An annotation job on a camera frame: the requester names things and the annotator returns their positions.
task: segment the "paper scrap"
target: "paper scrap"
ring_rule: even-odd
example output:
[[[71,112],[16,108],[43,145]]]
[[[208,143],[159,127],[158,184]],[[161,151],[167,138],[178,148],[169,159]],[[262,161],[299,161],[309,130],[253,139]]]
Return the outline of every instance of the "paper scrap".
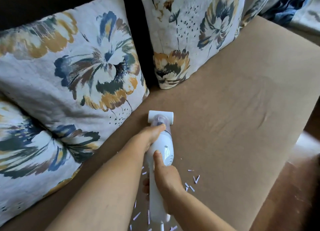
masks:
[[[141,213],[141,212],[139,212],[139,213],[137,214],[137,216],[135,216],[135,217],[133,218],[133,220],[136,220],[137,217],[140,215],[140,213]]]

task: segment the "tan upholstery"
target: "tan upholstery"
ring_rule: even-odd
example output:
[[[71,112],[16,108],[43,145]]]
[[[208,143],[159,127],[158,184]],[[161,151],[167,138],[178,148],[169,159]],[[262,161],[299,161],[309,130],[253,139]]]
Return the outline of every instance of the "tan upholstery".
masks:
[[[194,195],[236,229],[249,230],[318,99],[319,64],[320,47],[255,18],[188,80],[167,91],[151,89],[66,187],[0,231],[45,229],[84,181],[147,125],[150,109],[175,114],[173,164],[182,181],[191,184],[200,174]],[[137,208],[133,215],[142,214],[133,230],[147,230],[140,191]]]

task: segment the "handheld vacuum cleaner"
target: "handheld vacuum cleaner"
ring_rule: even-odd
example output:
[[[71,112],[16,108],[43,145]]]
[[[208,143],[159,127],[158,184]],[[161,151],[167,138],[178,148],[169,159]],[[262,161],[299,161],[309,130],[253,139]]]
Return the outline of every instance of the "handheld vacuum cleaner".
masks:
[[[150,172],[150,219],[161,224],[161,230],[164,230],[164,223],[170,220],[163,207],[162,196],[156,186],[154,175],[153,153],[159,150],[162,153],[163,162],[166,166],[171,165],[174,160],[174,146],[172,144],[170,125],[174,123],[174,113],[166,111],[150,110],[148,123],[151,126],[165,124],[166,130],[161,132],[159,138],[150,146],[146,153]]]

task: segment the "white paper scrap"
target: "white paper scrap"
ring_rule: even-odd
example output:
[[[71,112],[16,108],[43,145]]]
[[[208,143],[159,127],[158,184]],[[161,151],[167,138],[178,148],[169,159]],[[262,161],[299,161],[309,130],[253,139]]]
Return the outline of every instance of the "white paper scrap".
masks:
[[[137,216],[135,216],[135,217],[133,218],[133,220],[136,220],[137,217],[140,215],[140,213],[141,213],[141,212],[139,212],[139,213],[137,214]]]
[[[175,225],[174,227],[171,227],[171,228],[170,228],[170,231],[174,231],[174,230],[176,230],[177,228],[178,228],[178,226]]]

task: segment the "pillow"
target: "pillow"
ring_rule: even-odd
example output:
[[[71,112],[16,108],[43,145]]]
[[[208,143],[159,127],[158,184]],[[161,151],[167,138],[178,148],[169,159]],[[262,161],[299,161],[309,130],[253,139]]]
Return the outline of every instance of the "pillow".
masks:
[[[123,0],[95,0],[0,32],[0,91],[77,162],[148,95]]]
[[[80,166],[60,140],[0,94],[0,226],[67,184]]]
[[[239,33],[245,0],[142,0],[160,88],[186,80]]]

